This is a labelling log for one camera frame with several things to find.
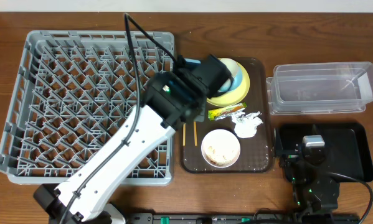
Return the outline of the yellow green snack wrapper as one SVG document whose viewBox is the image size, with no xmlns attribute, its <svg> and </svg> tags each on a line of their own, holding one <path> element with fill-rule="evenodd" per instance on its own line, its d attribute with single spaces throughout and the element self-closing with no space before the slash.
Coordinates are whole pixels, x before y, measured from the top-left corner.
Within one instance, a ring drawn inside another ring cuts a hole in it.
<svg viewBox="0 0 373 224">
<path fill-rule="evenodd" d="M 224 119 L 228 116 L 235 115 L 239 112 L 242 112 L 246 107 L 247 107 L 246 103 L 238 103 L 232 106 L 226 106 L 223 108 L 209 110 L 207 112 L 207 117 L 210 121 L 217 121 L 220 119 Z"/>
</svg>

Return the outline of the white bowl with rice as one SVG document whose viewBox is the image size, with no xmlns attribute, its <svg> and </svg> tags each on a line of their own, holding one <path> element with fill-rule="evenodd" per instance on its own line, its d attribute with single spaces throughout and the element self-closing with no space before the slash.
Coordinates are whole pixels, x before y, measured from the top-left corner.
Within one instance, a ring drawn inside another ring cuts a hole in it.
<svg viewBox="0 0 373 224">
<path fill-rule="evenodd" d="M 238 138 L 226 129 L 215 129 L 207 133 L 201 143 L 201 154 L 209 165 L 224 169 L 238 160 L 241 146 Z"/>
</svg>

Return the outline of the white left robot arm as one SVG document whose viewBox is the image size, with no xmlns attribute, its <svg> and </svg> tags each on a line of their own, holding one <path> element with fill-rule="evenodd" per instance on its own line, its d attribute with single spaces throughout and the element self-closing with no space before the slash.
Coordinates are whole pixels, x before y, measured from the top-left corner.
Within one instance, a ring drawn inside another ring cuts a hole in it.
<svg viewBox="0 0 373 224">
<path fill-rule="evenodd" d="M 182 59 L 173 71 L 156 73 L 128 119 L 76 174 L 58 185 L 42 184 L 34 192 L 49 223 L 124 223 L 108 203 L 118 186 L 232 80 L 227 66 L 213 55 L 193 68 Z"/>
</svg>

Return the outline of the wooden chopstick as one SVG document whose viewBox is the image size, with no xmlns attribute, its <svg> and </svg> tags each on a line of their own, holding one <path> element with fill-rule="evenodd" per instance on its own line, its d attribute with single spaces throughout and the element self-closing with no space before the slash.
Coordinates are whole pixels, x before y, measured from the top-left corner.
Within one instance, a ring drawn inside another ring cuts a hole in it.
<svg viewBox="0 0 373 224">
<path fill-rule="evenodd" d="M 194 130 L 194 145 L 197 146 L 197 123 L 193 122 L 193 130 Z"/>
<path fill-rule="evenodd" d="M 186 123 L 182 127 L 182 146 L 186 145 Z"/>
</svg>

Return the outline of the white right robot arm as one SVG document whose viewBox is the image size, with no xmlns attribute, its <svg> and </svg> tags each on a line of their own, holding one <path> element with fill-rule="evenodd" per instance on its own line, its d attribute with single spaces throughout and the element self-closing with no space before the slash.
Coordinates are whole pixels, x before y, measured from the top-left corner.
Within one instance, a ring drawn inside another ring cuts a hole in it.
<svg viewBox="0 0 373 224">
<path fill-rule="evenodd" d="M 297 208 L 291 213 L 296 223 L 334 223 L 339 184 L 319 168 L 326 160 L 325 141 L 316 125 L 312 133 L 299 136 L 297 129 L 282 133 L 274 129 L 275 157 L 285 179 L 292 184 Z"/>
</svg>

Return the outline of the yellow plate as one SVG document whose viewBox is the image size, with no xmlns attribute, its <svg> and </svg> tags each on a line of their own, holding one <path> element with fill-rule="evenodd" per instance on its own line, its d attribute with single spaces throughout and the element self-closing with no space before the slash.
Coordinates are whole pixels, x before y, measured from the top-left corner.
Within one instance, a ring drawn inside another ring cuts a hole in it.
<svg viewBox="0 0 373 224">
<path fill-rule="evenodd" d="M 250 89 L 250 77 L 246 69 L 240 63 L 237 62 L 237 64 L 242 72 L 241 84 L 235 90 L 227 92 L 222 96 L 207 99 L 209 104 L 219 107 L 231 106 L 240 103 L 246 97 Z"/>
</svg>

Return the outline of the white tissue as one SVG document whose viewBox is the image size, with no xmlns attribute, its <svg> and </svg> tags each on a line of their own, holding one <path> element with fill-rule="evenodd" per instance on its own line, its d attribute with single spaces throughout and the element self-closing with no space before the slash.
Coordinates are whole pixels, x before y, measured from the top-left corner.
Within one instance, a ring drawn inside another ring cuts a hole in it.
<svg viewBox="0 0 373 224">
<path fill-rule="evenodd" d="M 256 135 L 259 125 L 263 124 L 262 119 L 259 117 L 261 112 L 252 112 L 246 114 L 239 112 L 231 117 L 235 123 L 234 132 L 239 138 L 252 138 Z"/>
</svg>

